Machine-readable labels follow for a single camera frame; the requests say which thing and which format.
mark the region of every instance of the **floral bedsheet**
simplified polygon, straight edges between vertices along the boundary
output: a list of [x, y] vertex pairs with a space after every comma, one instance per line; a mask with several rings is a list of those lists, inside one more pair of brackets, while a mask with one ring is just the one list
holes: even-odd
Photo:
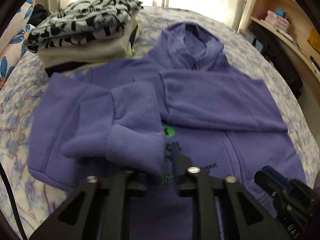
[[[280, 74], [242, 36], [214, 20], [179, 9], [145, 7], [139, 13], [140, 37], [135, 56], [141, 57], [155, 43], [162, 29], [175, 22], [192, 21], [218, 36], [225, 45], [228, 61], [269, 88], [297, 150], [308, 185], [313, 187], [320, 167], [320, 151], [302, 111]], [[83, 75], [86, 69], [66, 73]], [[35, 180], [28, 173], [29, 135], [34, 112], [49, 78], [38, 57], [26, 52], [0, 92], [0, 161], [9, 177], [27, 236], [66, 198], [64, 192]], [[0, 181], [0, 209], [18, 232], [9, 198]]]

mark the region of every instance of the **purple hoodie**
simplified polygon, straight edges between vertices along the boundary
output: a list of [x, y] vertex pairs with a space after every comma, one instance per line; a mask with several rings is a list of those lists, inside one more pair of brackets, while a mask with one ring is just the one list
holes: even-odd
[[192, 202], [177, 196], [168, 158], [179, 142], [194, 166], [236, 176], [275, 215], [253, 176], [269, 165], [305, 183], [302, 164], [264, 82], [230, 66], [222, 51], [202, 27], [178, 23], [141, 59], [111, 62], [79, 81], [54, 74], [31, 131], [31, 175], [71, 191], [88, 175], [146, 171], [161, 179], [132, 200], [130, 239], [187, 240]]

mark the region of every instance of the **stack of folded clothes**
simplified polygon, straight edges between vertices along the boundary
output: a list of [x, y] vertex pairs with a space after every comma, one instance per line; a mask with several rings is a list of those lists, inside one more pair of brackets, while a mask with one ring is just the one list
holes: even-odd
[[86, 63], [132, 57], [137, 38], [135, 0], [79, 0], [57, 11], [24, 40], [49, 76]]

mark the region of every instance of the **black bag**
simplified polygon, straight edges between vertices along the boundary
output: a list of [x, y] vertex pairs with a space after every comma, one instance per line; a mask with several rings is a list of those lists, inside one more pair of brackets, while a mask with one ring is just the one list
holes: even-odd
[[303, 86], [302, 79], [288, 56], [276, 41], [276, 37], [267, 29], [255, 22], [252, 22], [249, 25], [249, 30], [253, 33], [256, 39], [263, 44], [261, 54], [273, 63], [275, 69], [284, 78], [294, 96], [298, 99], [301, 96], [300, 89]]

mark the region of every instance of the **blue box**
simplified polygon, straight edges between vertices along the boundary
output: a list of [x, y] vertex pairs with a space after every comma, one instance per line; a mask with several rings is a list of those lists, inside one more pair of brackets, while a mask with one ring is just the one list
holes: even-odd
[[285, 18], [285, 12], [283, 10], [280, 10], [279, 8], [276, 9], [276, 14]]

